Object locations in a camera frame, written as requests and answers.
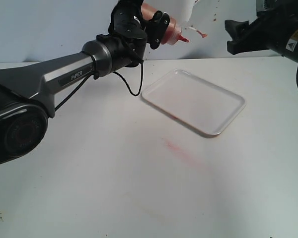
white tray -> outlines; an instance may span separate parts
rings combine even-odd
[[[221,134],[246,105],[241,96],[180,69],[146,88],[142,97],[207,136]]]

warning label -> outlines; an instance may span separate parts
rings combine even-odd
[[[288,43],[286,44],[286,49],[294,52],[296,45],[298,44],[298,30],[291,36]]]

white table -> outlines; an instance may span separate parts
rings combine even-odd
[[[246,98],[213,139],[130,96],[115,75],[90,79],[38,148],[0,165],[0,238],[298,238],[296,67],[280,57],[147,61],[145,87],[180,68]],[[140,69],[120,72],[136,90]]]

black machine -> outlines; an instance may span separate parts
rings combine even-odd
[[[124,80],[116,71],[140,64],[142,85],[146,45],[157,49],[170,23],[170,17],[160,11],[145,20],[142,4],[143,0],[120,0],[111,14],[109,34],[87,42],[80,53],[0,70],[0,164],[33,150],[45,135],[48,118],[89,77],[115,73]],[[298,62],[298,0],[263,0],[263,9],[252,24],[228,20],[225,28],[233,38],[227,44],[232,54],[272,49]],[[54,95],[80,80],[55,107]],[[140,91],[141,86],[138,93],[131,93],[138,96]]]

white wall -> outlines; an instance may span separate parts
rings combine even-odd
[[[117,0],[0,0],[0,62],[38,61],[79,52],[83,44],[106,33],[110,12]],[[172,0],[148,0],[161,10]],[[147,49],[146,59],[231,57],[224,20],[254,20],[256,0],[200,0],[189,24],[206,32],[202,39],[193,31],[183,34],[191,42]],[[247,53],[266,56],[274,53]]]

